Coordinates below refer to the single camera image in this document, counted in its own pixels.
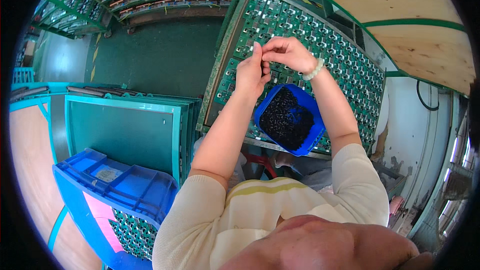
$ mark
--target printed circuit board panel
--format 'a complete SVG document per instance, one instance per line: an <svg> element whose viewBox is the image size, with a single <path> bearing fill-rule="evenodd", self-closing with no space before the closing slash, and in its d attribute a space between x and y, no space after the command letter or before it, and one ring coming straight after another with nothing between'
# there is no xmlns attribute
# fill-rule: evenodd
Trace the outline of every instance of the printed circuit board panel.
<svg viewBox="0 0 480 270"><path fill-rule="evenodd" d="M138 217L112 208L115 220L108 219L125 252L141 259L152 260L157 229Z"/></svg>
<svg viewBox="0 0 480 270"><path fill-rule="evenodd" d="M356 44L334 30L325 20L315 17L283 0L249 0L242 15L244 25L216 90L214 101L226 104L235 90L238 63L252 55L254 41L266 44L275 36L296 37L316 58L322 58L330 74L345 94L358 122L363 147L367 150L374 134L384 87L384 73ZM265 85L257 106L277 84L292 83L315 97L309 81L284 64L270 64L271 79ZM272 142L253 120L247 137ZM325 134L313 149L330 153L330 139Z"/></svg>

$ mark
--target blue plastic tray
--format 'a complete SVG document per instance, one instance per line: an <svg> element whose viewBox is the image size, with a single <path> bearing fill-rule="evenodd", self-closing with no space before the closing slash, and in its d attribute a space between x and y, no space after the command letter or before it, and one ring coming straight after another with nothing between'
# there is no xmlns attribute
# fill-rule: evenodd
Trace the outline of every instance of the blue plastic tray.
<svg viewBox="0 0 480 270"><path fill-rule="evenodd" d="M159 229L178 192L167 173L129 166L87 148L57 165L53 176L72 219L98 257L116 270L151 270L152 262L124 251L114 252L93 217L84 192Z"/></svg>
<svg viewBox="0 0 480 270"><path fill-rule="evenodd" d="M287 88L289 89L293 95L297 98L298 105L301 105L308 109L312 115L313 115L313 126L310 129L310 132L303 141L303 144L300 146L299 149L297 150L289 150L285 147L283 147L282 144L279 142L275 141L275 139L272 138L267 132L264 131L264 133L272 139L273 142L281 146L283 149L288 151L289 153L295 155L295 156L302 156L302 155L307 155L312 149L315 147L315 145L318 143L320 138L325 132L325 125L322 120L322 116L320 115L320 111L318 110L318 105L315 99L310 96L307 92L302 90L300 87L295 86L294 84L281 84L273 87L270 92L268 92L267 96L261 104L258 106L257 110L255 111L255 124L263 131L262 127L260 126L260 116L263 114L267 106L270 104L272 99L275 97L275 95L280 91L281 88Z"/></svg>
<svg viewBox="0 0 480 270"><path fill-rule="evenodd" d="M105 204L147 220L157 229L179 189L167 173L125 165L90 148L53 165L53 172Z"/></svg>

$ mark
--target bracelet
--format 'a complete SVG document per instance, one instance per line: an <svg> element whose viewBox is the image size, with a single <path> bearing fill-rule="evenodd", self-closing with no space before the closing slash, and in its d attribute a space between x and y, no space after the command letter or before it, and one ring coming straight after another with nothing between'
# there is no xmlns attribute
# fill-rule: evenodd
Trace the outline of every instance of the bracelet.
<svg viewBox="0 0 480 270"><path fill-rule="evenodd" d="M303 80L304 81L309 81L311 79L313 79L315 77L315 75L318 74L318 72L320 72L320 70L322 69L322 67L324 66L324 59L323 58L318 58L318 64L317 66L315 67L315 70L313 70L310 74L308 75L303 75Z"/></svg>

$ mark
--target cream sweater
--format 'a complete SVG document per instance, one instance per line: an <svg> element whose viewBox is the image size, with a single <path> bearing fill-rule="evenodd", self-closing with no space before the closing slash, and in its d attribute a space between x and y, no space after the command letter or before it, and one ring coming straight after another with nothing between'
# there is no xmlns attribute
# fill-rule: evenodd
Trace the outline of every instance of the cream sweater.
<svg viewBox="0 0 480 270"><path fill-rule="evenodd" d="M156 236L153 269L218 269L273 231L279 216L387 226L387 192L362 146L343 147L332 161L332 176L334 194L278 177L239 183L228 195L213 178L189 177Z"/></svg>

